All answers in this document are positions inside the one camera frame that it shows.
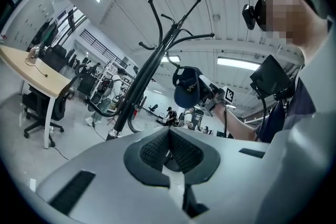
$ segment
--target ceiling beam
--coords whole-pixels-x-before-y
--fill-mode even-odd
[[[270,95],[269,97],[265,98],[265,103],[266,103],[266,108],[269,108],[270,106],[275,105],[277,103],[277,101],[274,100],[273,95]],[[249,113],[244,114],[242,117],[243,118],[248,118],[248,117],[250,117],[250,116],[252,116],[256,113],[259,113],[262,110],[263,110],[263,105],[260,105],[260,106],[256,107],[255,109],[249,111]]]
[[[303,58],[300,55],[295,55],[291,52],[278,48],[271,47],[263,44],[258,44],[254,42],[244,42],[244,41],[233,41],[233,40],[193,40],[185,41],[180,44],[175,45],[170,52],[180,52],[181,50],[193,50],[193,51],[204,51],[204,50],[237,50],[249,52],[252,54],[260,55],[273,55],[278,60],[293,63],[294,65],[300,66],[303,63]],[[145,49],[140,49],[135,51],[132,55],[146,54],[148,51]]]

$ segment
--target ceiling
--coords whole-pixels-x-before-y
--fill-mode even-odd
[[[159,31],[148,0],[71,0],[100,30],[104,32],[140,67],[150,52],[138,45],[148,46],[158,42]],[[196,0],[153,0],[159,14],[164,13],[179,20]],[[194,35],[213,32],[215,38],[185,41],[171,49],[170,55],[178,55],[181,65],[198,67],[203,74],[219,86],[229,85],[236,91],[234,103],[237,116],[249,116],[261,109],[261,102],[251,91],[249,76],[253,71],[217,65],[218,57],[243,59],[262,63],[273,55],[284,70],[291,74],[303,62],[296,47],[286,45],[285,40],[268,38],[258,26],[247,29],[241,15],[244,4],[255,5],[257,0],[201,0],[190,14],[184,28]],[[161,18],[164,33],[171,22]],[[172,75],[175,68],[162,64],[154,79],[167,91],[173,91]]]

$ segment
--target railing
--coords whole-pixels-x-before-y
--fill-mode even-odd
[[[87,43],[89,43],[93,48],[95,48],[109,60],[115,61],[122,68],[127,67],[127,64],[125,62],[123,62],[120,58],[118,58],[113,52],[111,52],[107,47],[105,47],[86,29],[84,29],[84,31],[80,34],[80,37],[82,37]]]

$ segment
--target floor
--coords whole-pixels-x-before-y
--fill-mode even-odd
[[[25,84],[23,92],[29,92],[27,84]],[[21,104],[22,96],[17,92],[7,93],[7,95],[8,97],[0,103],[1,158],[11,176],[31,188],[38,186],[50,173],[67,162],[65,158],[72,159],[86,149],[104,142],[99,135],[106,138],[108,131],[114,125],[114,123],[107,125],[107,119],[102,118],[102,123],[96,125],[98,135],[85,122],[85,118],[92,113],[87,110],[83,101],[75,96],[73,100],[67,100],[65,117],[56,122],[62,125],[65,131],[61,133],[57,128],[50,129],[56,147],[50,147],[47,150],[44,148],[44,130],[42,127],[30,131],[29,139],[24,138],[23,129],[34,123],[34,119],[26,119],[24,106]],[[133,126],[138,130],[160,128],[161,125],[156,123],[155,120],[156,116],[142,110],[133,120]],[[124,127],[122,134],[132,134],[127,125]],[[181,208],[184,193],[183,174],[172,172],[165,167],[163,173],[170,177],[170,194]]]

